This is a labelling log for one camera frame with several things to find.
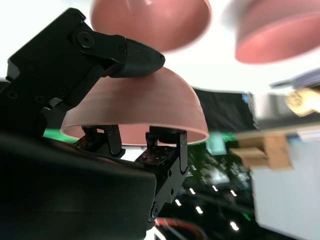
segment black mount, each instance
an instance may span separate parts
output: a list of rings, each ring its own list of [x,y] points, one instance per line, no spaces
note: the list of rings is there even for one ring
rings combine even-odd
[[[151,126],[146,133],[147,149],[136,163],[143,164],[156,177],[156,191],[149,223],[153,224],[165,203],[172,203],[188,171],[187,132]],[[176,146],[159,146],[158,142]]]
[[[43,108],[76,107],[101,77],[149,75],[163,67],[158,51],[120,35],[93,31],[69,8],[8,60],[0,92],[0,125],[42,136]]]
[[[77,148],[107,158],[121,158],[125,155],[118,125],[83,126],[82,130],[85,135],[74,143]]]
[[[121,158],[125,154],[118,125],[86,126],[82,129],[85,136],[74,144],[77,148],[105,157]],[[188,174],[187,132],[151,126],[145,138],[147,149],[135,162],[156,177],[155,197],[149,216],[152,227],[164,204],[173,202]],[[158,142],[176,146],[158,145]]]

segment pink bowl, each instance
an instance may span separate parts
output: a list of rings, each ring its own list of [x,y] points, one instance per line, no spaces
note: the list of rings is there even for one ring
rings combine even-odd
[[[240,24],[235,57],[278,62],[320,46],[319,0],[257,0]]]
[[[147,145],[149,126],[187,130],[190,144],[209,137],[196,93],[164,67],[144,77],[101,78],[82,102],[67,112],[61,132],[81,138],[81,126],[116,124],[123,145]]]
[[[196,40],[211,16],[209,0],[95,0],[91,24],[166,52]]]

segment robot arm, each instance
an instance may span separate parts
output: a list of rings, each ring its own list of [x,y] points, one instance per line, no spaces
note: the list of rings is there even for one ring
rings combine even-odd
[[[183,130],[151,126],[135,162],[119,159],[121,137],[110,134],[118,125],[84,127],[74,145],[42,137],[43,108],[70,110],[101,77],[143,76],[164,65],[156,50],[94,32],[84,20],[68,9],[8,60],[10,83],[0,92],[2,240],[143,239],[189,171]]]

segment gold object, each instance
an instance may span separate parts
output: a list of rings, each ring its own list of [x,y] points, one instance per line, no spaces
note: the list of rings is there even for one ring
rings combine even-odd
[[[318,88],[302,88],[289,93],[285,102],[299,117],[314,112],[320,113],[320,90]]]

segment black curtain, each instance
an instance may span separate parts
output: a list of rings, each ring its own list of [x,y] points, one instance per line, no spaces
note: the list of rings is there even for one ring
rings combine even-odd
[[[241,93],[194,91],[200,100],[209,131],[237,133],[256,129],[253,115]]]

